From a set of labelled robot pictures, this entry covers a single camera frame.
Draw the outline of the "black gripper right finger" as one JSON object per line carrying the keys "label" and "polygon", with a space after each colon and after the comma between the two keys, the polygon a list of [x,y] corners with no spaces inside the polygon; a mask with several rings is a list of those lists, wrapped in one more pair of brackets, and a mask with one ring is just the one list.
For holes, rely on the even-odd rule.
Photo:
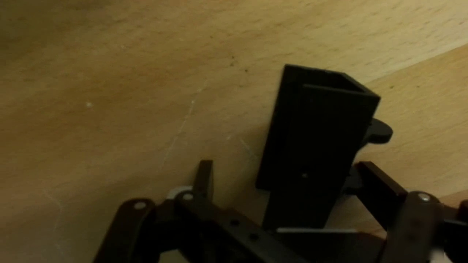
{"label": "black gripper right finger", "polygon": [[429,263],[434,250],[451,263],[468,263],[468,200],[456,207],[425,191],[408,191],[372,162],[349,172],[358,197],[387,232],[377,263]]}

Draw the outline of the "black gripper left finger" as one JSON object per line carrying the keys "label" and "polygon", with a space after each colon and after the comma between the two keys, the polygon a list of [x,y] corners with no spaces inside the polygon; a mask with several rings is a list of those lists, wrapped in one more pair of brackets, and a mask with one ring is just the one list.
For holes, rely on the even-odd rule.
{"label": "black gripper left finger", "polygon": [[92,263],[157,263],[178,251],[188,263],[302,263],[302,257],[244,216],[212,201],[213,162],[198,162],[190,187],[160,204],[119,204]]}

